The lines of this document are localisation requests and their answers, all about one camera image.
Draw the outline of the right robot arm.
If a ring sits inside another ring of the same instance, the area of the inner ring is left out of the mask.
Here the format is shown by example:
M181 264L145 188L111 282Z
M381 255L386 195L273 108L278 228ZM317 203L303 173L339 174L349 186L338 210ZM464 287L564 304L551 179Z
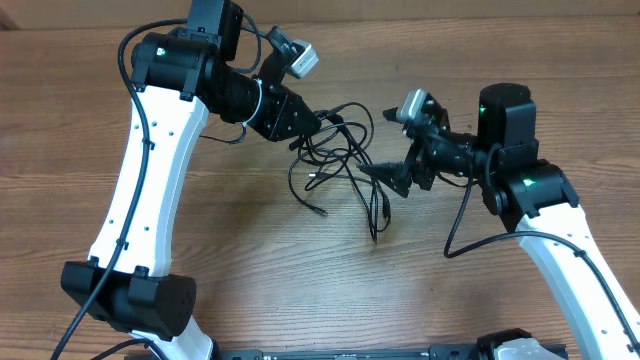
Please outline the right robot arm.
M639 313L597 247L572 184L538 156L536 104L527 86L482 89L476 134L452 131L447 110L422 89L383 116L402 124L411 145L404 161L364 165L362 172L402 197L412 185L430 190L442 174L466 178L465 188L479 186L506 229L458 250L446 245L445 257L517 241L543 274L584 358L638 358Z

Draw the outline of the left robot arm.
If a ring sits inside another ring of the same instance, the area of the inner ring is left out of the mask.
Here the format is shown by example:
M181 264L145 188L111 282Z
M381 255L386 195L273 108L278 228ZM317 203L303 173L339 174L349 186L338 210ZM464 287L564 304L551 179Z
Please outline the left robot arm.
M318 63L313 46L273 28L272 51L233 66L247 15L231 1L196 1L184 19L127 34L117 62L132 101L121 170L105 222L83 261L69 261L63 291L91 316L146 345L158 359L214 359L216 342L194 315L194 279L171 271L172 234L186 171L210 115L278 142L309 137L320 120L286 76Z

